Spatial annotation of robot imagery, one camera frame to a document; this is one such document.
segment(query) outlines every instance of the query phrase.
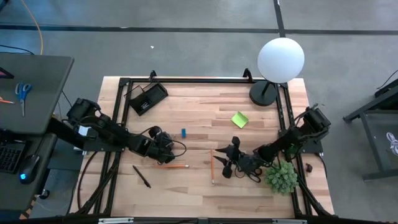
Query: pen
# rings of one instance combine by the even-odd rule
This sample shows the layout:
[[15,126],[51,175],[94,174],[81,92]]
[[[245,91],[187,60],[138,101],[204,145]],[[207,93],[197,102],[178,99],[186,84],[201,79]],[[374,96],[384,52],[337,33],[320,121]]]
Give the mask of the pen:
[[141,174],[141,172],[139,172],[139,170],[137,169],[137,167],[135,167],[134,165],[132,165],[132,168],[134,168],[134,170],[137,172],[137,174],[141,177],[141,179],[144,181],[144,184],[150,188],[150,184],[148,183],[148,181],[145,179],[145,177]]

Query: orange pencil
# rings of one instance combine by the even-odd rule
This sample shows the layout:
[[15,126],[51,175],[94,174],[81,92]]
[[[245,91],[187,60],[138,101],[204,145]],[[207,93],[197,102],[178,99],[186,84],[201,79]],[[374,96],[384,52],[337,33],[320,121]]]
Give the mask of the orange pencil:
[[10,104],[14,104],[14,102],[8,101],[8,100],[0,100],[0,103],[10,103]]
[[161,166],[153,166],[157,168],[189,168],[189,165],[183,165],[183,164],[169,164],[169,165],[161,165]]
[[213,150],[210,149],[211,156],[211,183],[214,184],[214,160],[213,160]]

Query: computer mouse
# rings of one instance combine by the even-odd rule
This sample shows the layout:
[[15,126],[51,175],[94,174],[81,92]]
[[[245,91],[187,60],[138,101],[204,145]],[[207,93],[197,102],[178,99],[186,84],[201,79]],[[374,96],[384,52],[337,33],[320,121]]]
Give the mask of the computer mouse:
[[22,161],[19,168],[19,181],[22,184],[30,184],[36,178],[39,160],[40,156],[29,155]]

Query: wooden table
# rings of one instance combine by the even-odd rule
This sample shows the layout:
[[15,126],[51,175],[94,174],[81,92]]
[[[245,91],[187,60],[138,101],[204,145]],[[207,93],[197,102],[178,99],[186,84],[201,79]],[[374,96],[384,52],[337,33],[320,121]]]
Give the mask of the wooden table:
[[[98,103],[102,112],[112,115],[120,77],[104,77]],[[158,125],[175,140],[185,143],[188,151],[172,164],[186,164],[189,169],[160,169],[152,167],[156,161],[126,151],[122,155],[116,183],[112,216],[124,217],[229,217],[229,218],[293,218],[291,196],[273,194],[262,181],[257,184],[245,177],[233,175],[225,179],[221,175],[223,165],[215,161],[215,184],[211,183],[210,150],[231,144],[233,136],[241,140],[241,150],[251,153],[256,147],[275,141],[280,129],[276,104],[261,107],[251,102],[251,84],[230,83],[163,83],[169,96],[147,113],[138,116],[129,110],[127,128],[140,133]],[[294,115],[308,106],[304,81],[296,78],[289,82]],[[285,109],[283,92],[282,106]],[[122,117],[122,97],[119,121]],[[240,111],[249,118],[243,129],[230,119]],[[181,129],[187,137],[181,138]],[[174,153],[183,147],[176,144]],[[81,169],[87,162],[85,157]],[[323,164],[313,154],[303,154],[303,163],[313,166],[306,173],[307,184],[324,208],[333,213]],[[84,203],[98,185],[104,153],[99,152],[88,167],[81,185],[81,201]],[[139,168],[152,188],[147,188],[133,170]],[[302,194],[297,188],[300,208],[304,212]],[[103,206],[107,198],[103,197]],[[71,212],[77,210],[76,193]]]

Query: keyboard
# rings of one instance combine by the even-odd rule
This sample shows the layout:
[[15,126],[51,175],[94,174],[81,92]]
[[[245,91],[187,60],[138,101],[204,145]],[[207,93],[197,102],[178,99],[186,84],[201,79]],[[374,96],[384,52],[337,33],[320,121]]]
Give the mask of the keyboard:
[[2,142],[0,144],[0,172],[14,174],[28,148],[24,141]]

